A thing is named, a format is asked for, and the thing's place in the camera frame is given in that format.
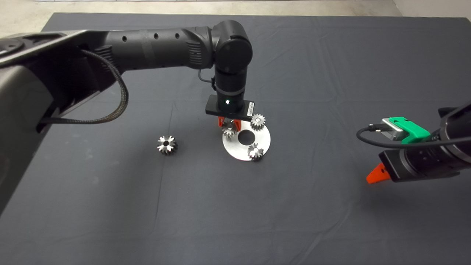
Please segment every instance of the center hole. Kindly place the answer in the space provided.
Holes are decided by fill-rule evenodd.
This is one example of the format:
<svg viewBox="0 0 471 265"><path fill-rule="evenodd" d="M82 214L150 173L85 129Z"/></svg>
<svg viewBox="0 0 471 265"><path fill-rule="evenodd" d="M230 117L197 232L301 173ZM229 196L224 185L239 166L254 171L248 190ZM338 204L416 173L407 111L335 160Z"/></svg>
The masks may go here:
<svg viewBox="0 0 471 265"><path fill-rule="evenodd" d="M255 134L249 130L243 130L239 132L239 135L237 137L239 139L239 142L243 145L251 145L255 141Z"/></svg>

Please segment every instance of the metal disc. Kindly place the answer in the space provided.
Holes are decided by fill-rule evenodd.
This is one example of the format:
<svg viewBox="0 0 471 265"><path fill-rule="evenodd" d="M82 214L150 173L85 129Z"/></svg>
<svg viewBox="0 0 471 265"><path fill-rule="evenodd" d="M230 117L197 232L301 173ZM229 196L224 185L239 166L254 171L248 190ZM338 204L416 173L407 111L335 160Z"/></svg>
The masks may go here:
<svg viewBox="0 0 471 265"><path fill-rule="evenodd" d="M270 131L268 131L268 128L264 126L262 129L256 131L252 129L250 122L242 121L240 132L245 130L251 131L255 135L255 140L253 142L258 144L258 148L263 149L263 154L266 154L271 142ZM251 161L248 154L249 146L243 145L239 142L240 132L237 132L234 137L230 138L222 135L222 143L224 144L226 151L234 158L242 161Z"/></svg>

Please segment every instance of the gear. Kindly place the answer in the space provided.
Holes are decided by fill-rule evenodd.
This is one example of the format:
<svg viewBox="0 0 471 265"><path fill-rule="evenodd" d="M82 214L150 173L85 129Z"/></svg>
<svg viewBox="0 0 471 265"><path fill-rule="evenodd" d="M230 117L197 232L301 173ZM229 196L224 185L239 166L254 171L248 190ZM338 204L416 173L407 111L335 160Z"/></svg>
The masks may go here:
<svg viewBox="0 0 471 265"><path fill-rule="evenodd" d="M261 130L265 126L265 117L261 114L254 114L252 120L250 121L250 126L254 130Z"/></svg>
<svg viewBox="0 0 471 265"><path fill-rule="evenodd" d="M236 125L234 124L234 121L224 122L221 128L222 128L222 134L229 138L234 136L237 133L237 128L236 128Z"/></svg>
<svg viewBox="0 0 471 265"><path fill-rule="evenodd" d="M247 151L247 153L249 154L249 157L250 157L250 159L252 159L252 161L260 160L263 156L263 149L258 148L257 145L258 145L257 143L253 143L253 144L249 145L249 149Z"/></svg>
<svg viewBox="0 0 471 265"><path fill-rule="evenodd" d="M159 138L157 149L164 155L173 155L177 151L178 144L173 136L162 136Z"/></svg>

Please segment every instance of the white label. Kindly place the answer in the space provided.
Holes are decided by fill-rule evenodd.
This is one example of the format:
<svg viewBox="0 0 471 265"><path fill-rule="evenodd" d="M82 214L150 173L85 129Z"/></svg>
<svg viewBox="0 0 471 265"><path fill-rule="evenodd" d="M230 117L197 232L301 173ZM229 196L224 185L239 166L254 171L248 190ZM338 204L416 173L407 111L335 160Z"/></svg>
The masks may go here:
<svg viewBox="0 0 471 265"><path fill-rule="evenodd" d="M252 114L253 114L253 105L255 105L255 103L253 103L253 102L249 103L249 111L247 111L247 116L252 116Z"/></svg>

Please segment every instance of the black cable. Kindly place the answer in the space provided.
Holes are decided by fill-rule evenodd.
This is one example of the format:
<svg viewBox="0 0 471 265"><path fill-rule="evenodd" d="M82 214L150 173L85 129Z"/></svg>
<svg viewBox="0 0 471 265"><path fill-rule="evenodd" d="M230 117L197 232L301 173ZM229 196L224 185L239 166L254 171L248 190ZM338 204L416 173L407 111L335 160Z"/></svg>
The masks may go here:
<svg viewBox="0 0 471 265"><path fill-rule="evenodd" d="M203 79L203 78L201 77L201 69L198 70L198 78L199 78L201 81L203 81L203 82L212 83L211 80Z"/></svg>
<svg viewBox="0 0 471 265"><path fill-rule="evenodd" d="M367 131L371 131L371 128L365 127L363 129L358 130L357 138L360 141L365 142L367 144L371 144L371 145L378 146L378 147L383 147L383 148L392 148L392 149L407 149L407 148L417 148L417 147L434 147L434 146L445 146L445 145L471 142L471 136L468 136L468 137L462 137L462 138L457 138L457 139L452 139L452 140L447 140L447 141L419 142L419 143L410 143L410 144L390 144L390 143L376 142L376 141L373 141L373 140L370 140L370 139L367 139L367 138L361 136L362 133L367 132Z"/></svg>
<svg viewBox="0 0 471 265"><path fill-rule="evenodd" d="M123 114L123 112L125 111L129 102L129 93L128 93L128 88L126 87L126 84L124 84L124 81L118 69L112 63L110 63L106 58L96 53L93 53L88 50L82 50L82 53L87 57L100 60L110 69L111 74L113 74L114 78L119 84L119 87L121 88L121 100L120 100L118 108L116 108L112 113L106 115L105 117L94 119L94 120L75 120L75 119L52 117L52 118L43 118L41 120L41 123L45 123L45 124L101 124L101 123L107 123L107 122L111 122L115 120L117 117L121 116L121 114Z"/></svg>

